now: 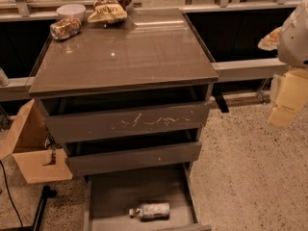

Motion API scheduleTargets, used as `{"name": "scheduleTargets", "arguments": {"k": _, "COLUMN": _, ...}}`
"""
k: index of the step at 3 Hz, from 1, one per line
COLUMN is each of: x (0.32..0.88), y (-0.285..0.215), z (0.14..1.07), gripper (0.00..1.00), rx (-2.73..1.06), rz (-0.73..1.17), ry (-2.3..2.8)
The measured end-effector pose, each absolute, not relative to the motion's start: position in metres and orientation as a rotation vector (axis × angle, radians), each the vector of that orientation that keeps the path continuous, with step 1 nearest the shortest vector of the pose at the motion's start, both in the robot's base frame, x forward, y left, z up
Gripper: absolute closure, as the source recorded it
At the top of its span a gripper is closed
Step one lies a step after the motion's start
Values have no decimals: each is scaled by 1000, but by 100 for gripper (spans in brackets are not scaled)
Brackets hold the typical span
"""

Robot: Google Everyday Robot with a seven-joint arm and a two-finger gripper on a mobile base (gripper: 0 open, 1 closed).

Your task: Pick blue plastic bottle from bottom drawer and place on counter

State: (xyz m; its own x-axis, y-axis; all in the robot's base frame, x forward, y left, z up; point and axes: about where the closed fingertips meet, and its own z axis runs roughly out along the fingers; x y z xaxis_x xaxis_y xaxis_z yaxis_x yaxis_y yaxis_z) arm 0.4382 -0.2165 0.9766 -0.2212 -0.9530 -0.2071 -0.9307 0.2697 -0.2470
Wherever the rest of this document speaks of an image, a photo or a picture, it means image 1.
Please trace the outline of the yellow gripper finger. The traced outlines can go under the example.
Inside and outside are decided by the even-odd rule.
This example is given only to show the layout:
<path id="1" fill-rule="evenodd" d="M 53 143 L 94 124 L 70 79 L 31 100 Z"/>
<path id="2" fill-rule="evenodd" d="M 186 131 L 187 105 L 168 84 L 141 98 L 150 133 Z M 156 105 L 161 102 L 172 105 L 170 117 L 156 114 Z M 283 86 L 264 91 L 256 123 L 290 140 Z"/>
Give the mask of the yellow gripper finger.
<path id="1" fill-rule="evenodd" d="M 264 38 L 262 38 L 259 43 L 258 47 L 262 50 L 271 51 L 276 50 L 279 36 L 280 36 L 281 28 L 278 27 L 267 34 Z"/>
<path id="2" fill-rule="evenodd" d="M 272 107 L 267 124 L 276 128 L 287 127 L 308 103 L 308 71 L 297 68 L 283 76 L 274 75 L 269 98 Z"/>

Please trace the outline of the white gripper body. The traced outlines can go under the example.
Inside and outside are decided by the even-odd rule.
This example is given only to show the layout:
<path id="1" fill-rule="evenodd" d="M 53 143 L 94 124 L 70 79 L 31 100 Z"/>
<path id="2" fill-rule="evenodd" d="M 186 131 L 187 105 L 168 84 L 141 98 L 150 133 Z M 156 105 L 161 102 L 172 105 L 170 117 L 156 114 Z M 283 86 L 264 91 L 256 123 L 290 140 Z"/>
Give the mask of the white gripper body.
<path id="1" fill-rule="evenodd" d="M 285 64 L 308 67 L 308 0 L 302 0 L 283 23 L 277 52 Z"/>

